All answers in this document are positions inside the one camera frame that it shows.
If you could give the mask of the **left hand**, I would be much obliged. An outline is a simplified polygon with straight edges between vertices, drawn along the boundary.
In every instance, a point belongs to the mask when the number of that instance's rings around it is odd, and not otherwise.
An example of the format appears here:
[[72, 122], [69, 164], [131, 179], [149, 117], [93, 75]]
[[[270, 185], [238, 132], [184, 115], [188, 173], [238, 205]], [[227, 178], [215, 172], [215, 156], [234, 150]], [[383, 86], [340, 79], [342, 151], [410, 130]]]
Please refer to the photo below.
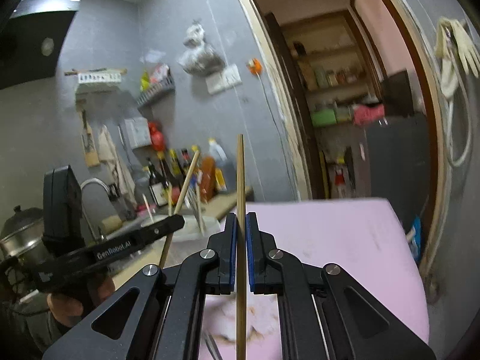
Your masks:
[[[113, 279], [106, 277], [103, 283], [97, 287], [97, 294], [94, 296], [94, 305], [99, 306], [105, 302], [115, 290], [116, 287]], [[76, 298], [71, 298], [63, 294], [49, 293], [47, 295], [47, 305], [55, 320], [67, 328], [75, 326], [84, 312], [83, 305]]]

